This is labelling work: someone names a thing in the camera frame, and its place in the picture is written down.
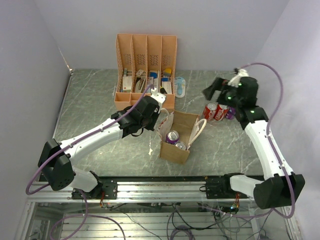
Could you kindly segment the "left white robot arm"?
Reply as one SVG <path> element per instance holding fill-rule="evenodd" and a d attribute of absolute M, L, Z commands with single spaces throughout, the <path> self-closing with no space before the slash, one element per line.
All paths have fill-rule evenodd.
<path fill-rule="evenodd" d="M 85 133 L 61 142 L 47 141 L 38 167 L 51 189 L 60 191 L 72 187 L 82 190 L 91 199 L 98 198 L 103 185 L 99 177 L 93 171 L 76 168 L 73 163 L 128 135 L 138 137 L 144 130 L 153 131 L 165 100 L 160 93 L 146 95 Z"/>

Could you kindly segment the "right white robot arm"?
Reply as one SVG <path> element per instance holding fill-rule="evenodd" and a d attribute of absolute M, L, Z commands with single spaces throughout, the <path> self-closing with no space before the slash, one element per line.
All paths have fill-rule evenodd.
<path fill-rule="evenodd" d="M 304 185 L 302 174 L 294 173 L 283 157 L 270 130 L 271 120 L 257 105 L 258 82 L 249 76 L 236 76 L 231 80 L 217 77 L 203 90 L 207 100 L 219 91 L 218 104 L 235 109 L 235 118 L 251 140 L 263 171 L 263 180 L 242 173 L 225 175 L 220 186 L 226 198 L 237 192 L 254 199 L 261 209 L 294 206 Z"/>

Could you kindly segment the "patterned canvas tote bag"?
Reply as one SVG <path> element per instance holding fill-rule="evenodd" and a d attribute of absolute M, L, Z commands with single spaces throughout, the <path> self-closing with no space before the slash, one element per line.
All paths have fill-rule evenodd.
<path fill-rule="evenodd" d="M 180 111 L 161 110 L 166 117 L 157 128 L 160 137 L 159 157 L 168 162 L 184 165 L 190 155 L 190 148 L 203 132 L 207 120 L 199 115 Z"/>

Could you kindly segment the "red cola can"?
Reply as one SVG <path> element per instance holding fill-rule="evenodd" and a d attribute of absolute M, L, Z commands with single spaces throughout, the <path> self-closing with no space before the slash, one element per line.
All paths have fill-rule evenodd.
<path fill-rule="evenodd" d="M 218 104 L 217 109 L 215 111 L 214 119 L 216 121 L 222 121 L 226 114 L 229 111 L 229 107 L 227 105 Z"/>
<path fill-rule="evenodd" d="M 209 102 L 204 106 L 202 117 L 208 122 L 211 122 L 214 119 L 217 110 L 217 104 L 214 102 Z"/>

